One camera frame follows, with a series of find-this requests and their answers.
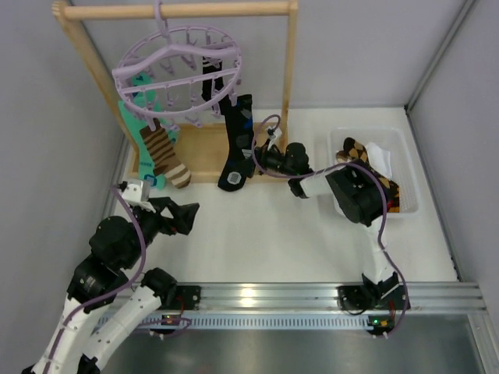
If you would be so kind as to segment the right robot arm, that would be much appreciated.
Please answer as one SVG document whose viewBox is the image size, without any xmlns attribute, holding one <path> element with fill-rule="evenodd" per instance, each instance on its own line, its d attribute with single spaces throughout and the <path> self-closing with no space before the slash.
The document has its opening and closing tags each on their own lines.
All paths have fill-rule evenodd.
<svg viewBox="0 0 499 374">
<path fill-rule="evenodd" d="M 313 171 L 301 143 L 290 143 L 282 153 L 267 141 L 253 147 L 252 157 L 261 174 L 286 179 L 294 196 L 333 196 L 343 216 L 362 226 L 369 241 L 362 251 L 362 283 L 340 288 L 340 306 L 351 314 L 359 314 L 382 305 L 382 300 L 399 285 L 398 271 L 383 241 L 388 208 L 395 195 L 375 170 L 357 158 Z"/>
</svg>

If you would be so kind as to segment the black sock grey blue marks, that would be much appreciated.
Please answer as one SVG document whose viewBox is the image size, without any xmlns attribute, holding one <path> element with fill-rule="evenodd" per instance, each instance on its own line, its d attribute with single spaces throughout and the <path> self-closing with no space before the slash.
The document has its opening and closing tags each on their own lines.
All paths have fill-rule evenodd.
<svg viewBox="0 0 499 374">
<path fill-rule="evenodd" d="M 253 132 L 253 96 L 250 93 L 237 97 L 232 102 L 226 96 L 220 103 L 221 113 L 225 117 L 225 128 L 228 137 L 228 158 L 218 179 L 218 188 L 226 192 L 235 192 L 241 189 L 246 176 L 241 173 L 239 164 L 251 152 Z"/>
</svg>

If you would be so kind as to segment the purple round clip hanger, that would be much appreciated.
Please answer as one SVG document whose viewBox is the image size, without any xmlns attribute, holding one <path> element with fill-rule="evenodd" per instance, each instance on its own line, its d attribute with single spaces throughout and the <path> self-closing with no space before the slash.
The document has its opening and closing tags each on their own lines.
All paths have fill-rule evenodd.
<svg viewBox="0 0 499 374">
<path fill-rule="evenodd" d="M 184 118 L 202 126 L 199 116 L 210 111 L 220 116 L 221 101 L 228 96 L 234 106 L 237 86 L 241 83 L 242 51 L 237 42 L 223 30 L 204 25 L 170 27 L 160 15 L 161 2 L 154 5 L 157 31 L 140 39 L 121 58 L 112 70 L 112 78 L 121 101 L 139 118 L 147 121 L 151 130 L 157 125 L 164 129 L 178 129 L 177 120 Z M 202 73 L 202 58 L 211 62 L 220 60 L 219 72 Z M 150 75 L 152 83 L 133 86 L 131 79 L 142 72 Z M 222 78 L 224 87 L 212 90 L 212 98 L 201 97 L 204 80 Z M 155 111 L 147 103 L 147 91 L 155 91 L 162 110 Z M 133 94 L 143 93 L 144 106 L 133 102 Z"/>
</svg>

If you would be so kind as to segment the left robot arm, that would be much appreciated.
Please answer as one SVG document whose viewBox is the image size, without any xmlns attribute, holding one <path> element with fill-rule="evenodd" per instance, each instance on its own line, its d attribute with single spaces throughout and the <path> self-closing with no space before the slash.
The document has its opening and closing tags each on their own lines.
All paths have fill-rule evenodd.
<svg viewBox="0 0 499 374">
<path fill-rule="evenodd" d="M 128 217 L 111 216 L 97 226 L 50 343 L 25 373 L 101 373 L 145 317 L 175 300 L 177 280 L 159 267 L 145 268 L 147 247 L 159 234 L 189 234 L 199 203 L 117 200 Z"/>
</svg>

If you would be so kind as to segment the brown argyle sock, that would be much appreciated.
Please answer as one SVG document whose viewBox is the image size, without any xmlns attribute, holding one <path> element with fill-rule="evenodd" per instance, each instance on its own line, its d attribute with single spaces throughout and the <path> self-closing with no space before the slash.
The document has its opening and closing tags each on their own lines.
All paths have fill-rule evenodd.
<svg viewBox="0 0 499 374">
<path fill-rule="evenodd" d="M 349 155 L 350 161 L 362 161 L 364 166 L 367 167 L 381 182 L 381 184 L 388 189 L 390 197 L 400 195 L 399 185 L 391 179 L 391 168 L 376 170 L 370 165 L 366 147 L 352 137 L 346 137 L 343 141 L 342 149 Z"/>
</svg>

